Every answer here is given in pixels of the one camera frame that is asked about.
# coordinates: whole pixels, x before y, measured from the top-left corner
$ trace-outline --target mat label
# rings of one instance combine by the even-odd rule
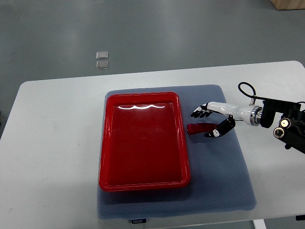
[[[146,219],[132,219],[132,224],[146,223]]]

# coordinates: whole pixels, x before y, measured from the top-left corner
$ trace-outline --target black cable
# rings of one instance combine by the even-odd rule
[[[240,86],[243,85],[243,84],[249,86],[249,87],[252,89],[253,95],[249,95],[249,94],[247,94],[246,92],[244,92],[244,91],[241,89]],[[251,84],[247,83],[247,82],[241,82],[241,83],[239,83],[239,84],[238,84],[238,89],[239,89],[239,91],[240,91],[241,93],[243,93],[245,96],[247,96],[247,97],[249,97],[249,98],[251,98],[251,99],[254,99],[254,103],[255,103],[255,100],[256,100],[256,99],[261,99],[261,100],[266,100],[266,99],[268,99],[268,98],[256,96],[256,91],[255,91],[254,87],[253,87]]]

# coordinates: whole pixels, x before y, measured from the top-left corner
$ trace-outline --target red handle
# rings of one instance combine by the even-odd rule
[[[187,133],[189,135],[194,135],[202,132],[211,132],[216,129],[218,125],[214,123],[197,123],[197,124],[188,124]]]

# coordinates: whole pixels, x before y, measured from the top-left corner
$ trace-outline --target white robotic forearm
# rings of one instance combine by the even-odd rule
[[[226,117],[230,115],[234,120],[245,121],[248,125],[258,126],[260,123],[260,114],[262,108],[256,105],[249,105],[248,107],[241,107],[232,104],[209,102],[197,107],[191,116],[205,117],[210,113],[219,113]]]
[[[248,125],[258,126],[262,108],[250,104],[248,107],[241,107],[232,104],[209,102],[197,107],[191,114],[194,118],[208,117],[211,113],[219,113],[227,117],[212,132],[207,133],[206,137],[220,137],[235,127],[235,121],[244,121]]]

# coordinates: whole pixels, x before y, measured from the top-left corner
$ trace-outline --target wooden box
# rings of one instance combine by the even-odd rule
[[[305,0],[271,0],[277,10],[305,9]]]

